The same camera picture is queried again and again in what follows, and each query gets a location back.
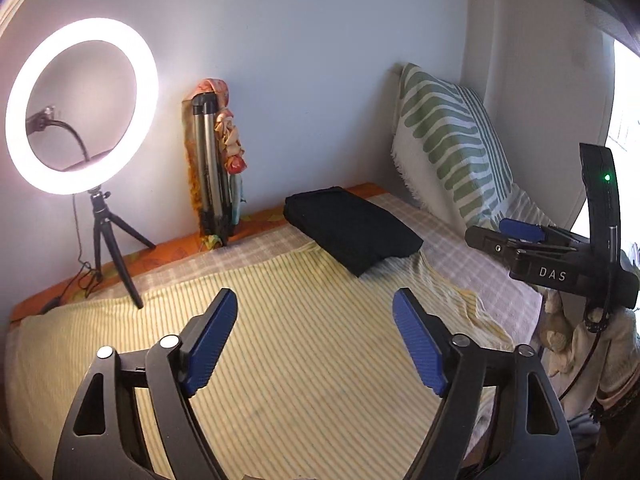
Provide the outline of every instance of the led ring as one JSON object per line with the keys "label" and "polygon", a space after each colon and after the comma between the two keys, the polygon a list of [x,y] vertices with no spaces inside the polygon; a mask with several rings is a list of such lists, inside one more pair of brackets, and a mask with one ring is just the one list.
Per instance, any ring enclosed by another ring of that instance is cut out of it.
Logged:
{"label": "led ring", "polygon": [[[25,120],[31,91],[45,67],[63,50],[83,41],[106,41],[129,59],[136,76],[136,107],[120,142],[101,160],[75,171],[45,166],[33,153]],[[20,69],[6,107],[6,143],[20,174],[32,186],[54,194],[72,194],[99,186],[118,173],[136,153],[151,126],[158,101],[158,70],[145,40],[131,27],[107,18],[89,18],[61,28],[44,40]]]}

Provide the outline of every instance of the pillow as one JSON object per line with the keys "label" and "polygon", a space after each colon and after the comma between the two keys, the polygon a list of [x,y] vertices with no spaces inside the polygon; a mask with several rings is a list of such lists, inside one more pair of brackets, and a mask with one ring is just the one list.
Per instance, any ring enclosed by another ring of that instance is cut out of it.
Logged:
{"label": "pillow", "polygon": [[423,208],[464,236],[502,218],[551,223],[513,181],[502,146],[473,90],[409,63],[402,70],[392,155]]}

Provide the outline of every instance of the screw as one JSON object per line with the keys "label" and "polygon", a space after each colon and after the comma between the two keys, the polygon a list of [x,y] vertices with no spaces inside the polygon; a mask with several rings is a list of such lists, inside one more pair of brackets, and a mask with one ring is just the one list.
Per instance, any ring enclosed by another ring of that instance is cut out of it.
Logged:
{"label": "screw", "polygon": [[471,344],[471,339],[469,339],[464,334],[456,334],[455,336],[453,336],[453,338],[451,338],[451,342],[455,346],[460,346],[464,348],[465,346],[469,346]]}
{"label": "screw", "polygon": [[523,357],[533,357],[536,354],[536,351],[529,345],[519,345],[518,354]]}
{"label": "screw", "polygon": [[113,354],[113,348],[111,348],[110,346],[101,346],[100,348],[98,348],[98,351],[96,352],[96,355],[100,359],[106,359],[107,357],[111,357],[111,354]]}
{"label": "screw", "polygon": [[180,338],[177,335],[166,335],[160,340],[160,346],[162,348],[173,348],[180,342]]}

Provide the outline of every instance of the beige fabric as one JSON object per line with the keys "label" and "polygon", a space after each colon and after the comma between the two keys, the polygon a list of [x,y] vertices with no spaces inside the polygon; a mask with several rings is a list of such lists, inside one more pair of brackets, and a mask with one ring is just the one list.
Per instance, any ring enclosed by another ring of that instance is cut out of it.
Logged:
{"label": "beige fabric", "polygon": [[[599,319],[601,311],[596,312],[595,319]],[[558,395],[574,380],[594,339],[595,334],[588,332],[584,322],[580,322],[570,346],[561,352],[546,352],[546,370]],[[566,418],[585,413],[595,398],[603,400],[605,409],[610,408],[631,389],[635,381],[630,378],[639,367],[640,335],[636,330],[636,313],[622,308],[612,314],[584,372],[562,399]]]}
{"label": "beige fabric", "polygon": [[631,388],[638,383],[638,381],[640,381],[640,365],[636,367],[636,371],[633,372],[631,377],[626,380],[626,383],[623,384],[618,391],[612,394],[606,394],[599,389],[598,393],[596,394],[596,400],[602,406],[603,410],[613,408],[615,403],[621,400],[622,397],[624,397],[631,390]]}
{"label": "beige fabric", "polygon": [[[23,321],[8,385],[15,442],[44,478],[95,350],[148,348],[202,313],[222,286],[238,294],[238,321],[193,406],[230,479],[402,478],[439,399],[422,386],[393,322],[401,286],[452,332],[513,347],[476,295],[446,282],[421,253],[388,258],[355,278],[314,243],[148,291],[141,310],[129,298],[64,306]],[[484,392],[483,408],[491,396]],[[148,394],[140,397],[154,468],[170,476]]]}
{"label": "beige fabric", "polygon": [[[509,271],[490,257],[471,249],[465,241],[430,213],[391,194],[369,199],[388,210],[423,240],[420,249],[427,261],[454,285],[480,296],[487,312],[517,343],[529,343],[538,321],[542,297],[525,283],[509,278]],[[207,251],[136,276],[140,293],[192,280],[214,272],[256,264],[302,247],[310,239],[291,225],[241,240],[229,247]],[[122,298],[122,284],[100,291],[92,298]]]}

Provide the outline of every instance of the white wall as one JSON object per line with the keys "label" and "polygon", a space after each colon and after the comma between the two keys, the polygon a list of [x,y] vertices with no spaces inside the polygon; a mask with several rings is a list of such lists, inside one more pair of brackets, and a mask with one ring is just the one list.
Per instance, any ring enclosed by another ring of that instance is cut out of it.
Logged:
{"label": "white wall", "polygon": [[584,202],[579,142],[603,143],[612,39],[583,0],[469,0],[462,82],[484,97],[515,181],[557,224]]}
{"label": "white wall", "polygon": [[[410,60],[459,80],[466,9],[466,0],[27,0],[0,38],[0,116],[15,75],[41,40],[74,20],[114,18],[135,28],[151,47],[160,97],[139,152],[104,189],[113,192],[111,209],[151,240],[196,229],[180,101],[206,76],[223,78],[230,87],[249,166],[247,211],[333,184],[373,180],[400,190],[389,156],[394,64]],[[130,110],[121,105],[111,119],[105,110],[118,108],[108,96],[117,98],[126,88],[126,66],[116,63],[107,73],[97,64],[83,66],[83,77],[76,70],[78,77],[70,75],[65,84],[98,81],[104,99],[95,110],[84,106],[85,99],[68,97],[78,95],[78,88],[65,94],[54,83],[45,84],[37,99],[64,101],[58,105],[63,117],[81,124],[85,135],[98,136],[108,126],[120,130]],[[85,256],[92,259],[88,202],[78,197]],[[27,184],[4,142],[0,206],[0,306],[7,311],[75,273],[77,247],[71,198]],[[140,248],[126,235],[116,236],[124,253]]]}
{"label": "white wall", "polygon": [[[136,77],[127,57],[103,41],[79,43],[60,53],[31,92],[27,115],[50,104],[56,118],[73,126],[91,156],[112,149],[129,125],[136,104]],[[48,166],[63,170],[81,162],[82,151],[65,130],[47,128],[29,137]]]}

